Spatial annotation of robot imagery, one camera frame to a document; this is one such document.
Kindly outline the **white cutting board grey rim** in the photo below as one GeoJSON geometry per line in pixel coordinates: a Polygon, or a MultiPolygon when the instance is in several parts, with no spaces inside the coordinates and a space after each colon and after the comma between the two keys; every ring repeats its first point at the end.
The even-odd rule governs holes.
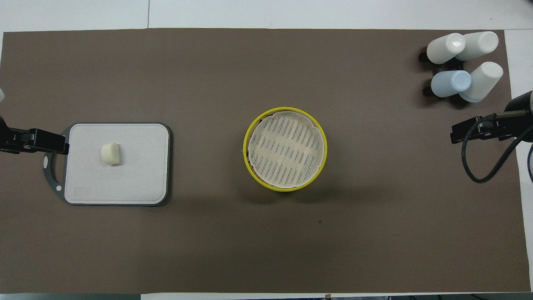
{"type": "Polygon", "coordinates": [[[71,205],[157,206],[168,196],[172,132],[162,123],[77,123],[63,133],[69,143],[62,180],[54,175],[57,154],[42,160],[52,191],[71,205]],[[101,147],[120,146],[119,165],[105,165],[101,147]]]}

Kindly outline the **black cup rack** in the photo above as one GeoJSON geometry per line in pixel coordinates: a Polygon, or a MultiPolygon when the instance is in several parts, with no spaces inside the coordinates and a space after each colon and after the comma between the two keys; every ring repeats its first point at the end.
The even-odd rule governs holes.
{"type": "MultiPolygon", "coordinates": [[[[433,77],[434,77],[434,75],[436,73],[442,72],[442,71],[464,70],[464,62],[463,61],[459,61],[458,59],[455,59],[455,57],[450,59],[446,63],[443,63],[441,65],[437,65],[437,64],[434,64],[434,63],[429,61],[426,52],[422,52],[422,53],[420,53],[418,55],[418,60],[419,60],[419,62],[428,63],[429,65],[432,66],[432,68],[433,68],[433,77]]],[[[422,93],[426,97],[436,97],[436,95],[434,95],[432,93],[431,89],[430,89],[430,84],[431,84],[431,80],[430,80],[429,84],[426,87],[423,88],[422,93]]]]}

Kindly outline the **white steamed bun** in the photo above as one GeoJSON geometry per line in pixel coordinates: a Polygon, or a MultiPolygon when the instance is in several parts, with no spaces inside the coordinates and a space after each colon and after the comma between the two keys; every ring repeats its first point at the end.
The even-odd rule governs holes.
{"type": "Polygon", "coordinates": [[[116,143],[104,144],[101,147],[101,159],[105,165],[119,165],[120,158],[120,146],[116,143]]]}

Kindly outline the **light blue plastic cup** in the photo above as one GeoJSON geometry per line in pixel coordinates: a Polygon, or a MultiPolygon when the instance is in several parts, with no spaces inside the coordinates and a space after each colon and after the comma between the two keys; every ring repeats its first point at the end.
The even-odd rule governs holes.
{"type": "Polygon", "coordinates": [[[472,77],[467,71],[442,71],[433,76],[430,89],[436,97],[444,98],[466,91],[471,84],[472,77]]]}

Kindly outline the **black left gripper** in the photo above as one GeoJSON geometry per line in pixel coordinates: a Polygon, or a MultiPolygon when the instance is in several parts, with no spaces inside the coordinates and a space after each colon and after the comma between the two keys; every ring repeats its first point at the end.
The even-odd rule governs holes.
{"type": "Polygon", "coordinates": [[[45,152],[68,155],[69,143],[64,135],[42,129],[28,131],[0,127],[0,151],[12,154],[45,152]]]}

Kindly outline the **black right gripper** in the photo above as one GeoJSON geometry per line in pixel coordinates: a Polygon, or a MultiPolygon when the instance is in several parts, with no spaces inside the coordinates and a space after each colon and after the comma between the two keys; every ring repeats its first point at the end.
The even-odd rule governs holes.
{"type": "MultiPolygon", "coordinates": [[[[467,133],[481,118],[469,118],[451,127],[451,144],[459,144],[467,138],[467,133]]],[[[521,131],[521,112],[499,112],[493,114],[492,121],[478,124],[469,135],[468,140],[498,138],[505,140],[517,137],[521,131]]]]}

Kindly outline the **white cup with blue rim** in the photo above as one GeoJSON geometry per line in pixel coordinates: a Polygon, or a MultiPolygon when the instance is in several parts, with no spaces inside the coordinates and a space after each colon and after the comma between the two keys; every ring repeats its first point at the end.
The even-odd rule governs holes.
{"type": "Polygon", "coordinates": [[[479,103],[487,97],[503,74],[504,70],[498,63],[484,62],[470,74],[470,87],[458,95],[470,103],[479,103]]]}
{"type": "Polygon", "coordinates": [[[498,44],[499,37],[494,32],[474,32],[463,35],[465,48],[455,56],[459,61],[469,61],[493,52],[498,44]]]}

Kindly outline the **white plastic cup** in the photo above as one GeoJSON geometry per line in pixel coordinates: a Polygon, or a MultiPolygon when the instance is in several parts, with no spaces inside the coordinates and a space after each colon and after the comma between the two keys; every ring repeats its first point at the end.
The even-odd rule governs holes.
{"type": "Polygon", "coordinates": [[[441,65],[461,53],[465,45],[465,37],[462,34],[451,33],[429,42],[426,54],[430,62],[441,65]]]}

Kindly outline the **brown table mat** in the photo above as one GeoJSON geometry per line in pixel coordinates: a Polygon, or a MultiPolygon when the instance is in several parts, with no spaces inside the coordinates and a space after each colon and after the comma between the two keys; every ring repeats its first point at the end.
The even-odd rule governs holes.
{"type": "Polygon", "coordinates": [[[451,126],[512,99],[505,37],[465,63],[504,75],[477,104],[425,97],[439,30],[8,32],[0,116],[61,133],[161,122],[173,136],[156,207],[73,206],[42,153],[0,152],[0,293],[437,293],[531,288],[515,155],[474,183],[451,126]],[[274,192],[245,167],[253,119],[311,114],[328,142],[309,186],[274,192]]]}

